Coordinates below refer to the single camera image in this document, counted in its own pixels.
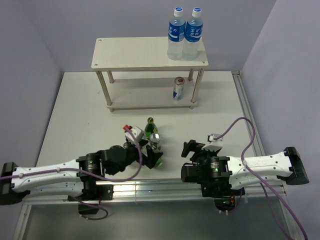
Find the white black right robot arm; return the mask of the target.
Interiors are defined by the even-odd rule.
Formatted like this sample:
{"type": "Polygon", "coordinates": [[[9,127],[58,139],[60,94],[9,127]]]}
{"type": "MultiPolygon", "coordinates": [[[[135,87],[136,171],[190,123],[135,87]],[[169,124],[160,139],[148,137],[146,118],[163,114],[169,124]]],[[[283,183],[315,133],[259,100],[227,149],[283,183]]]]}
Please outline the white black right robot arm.
{"type": "Polygon", "coordinates": [[[203,197],[227,198],[245,194],[245,187],[263,181],[284,181],[287,185],[308,184],[309,178],[295,147],[266,156],[219,156],[220,146],[190,140],[183,144],[181,157],[193,153],[181,167],[181,180],[201,186],[203,197]]]}

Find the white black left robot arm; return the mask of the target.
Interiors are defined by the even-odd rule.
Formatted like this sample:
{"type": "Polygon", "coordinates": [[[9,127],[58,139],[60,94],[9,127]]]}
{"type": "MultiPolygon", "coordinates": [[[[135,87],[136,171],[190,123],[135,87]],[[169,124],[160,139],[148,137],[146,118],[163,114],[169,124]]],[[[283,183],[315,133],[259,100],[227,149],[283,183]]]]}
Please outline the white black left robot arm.
{"type": "Polygon", "coordinates": [[[104,180],[106,175],[123,172],[134,162],[152,169],[163,155],[146,140],[141,140],[139,146],[129,141],[126,144],[126,147],[114,145],[71,161],[43,167],[19,167],[14,162],[6,162],[0,174],[0,204],[14,205],[24,198],[48,195],[95,201],[103,194],[97,181],[104,180]]]}

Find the green glass bottle front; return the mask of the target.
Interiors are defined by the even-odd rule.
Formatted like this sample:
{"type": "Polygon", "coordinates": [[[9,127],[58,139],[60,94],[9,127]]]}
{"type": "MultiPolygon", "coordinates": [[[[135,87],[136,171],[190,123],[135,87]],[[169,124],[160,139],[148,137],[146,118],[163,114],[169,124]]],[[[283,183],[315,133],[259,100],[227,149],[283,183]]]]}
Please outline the green glass bottle front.
{"type": "Polygon", "coordinates": [[[163,156],[163,151],[161,150],[161,146],[159,144],[154,144],[151,146],[153,156],[156,158],[155,165],[154,167],[160,167],[162,165],[162,156],[163,156]]]}

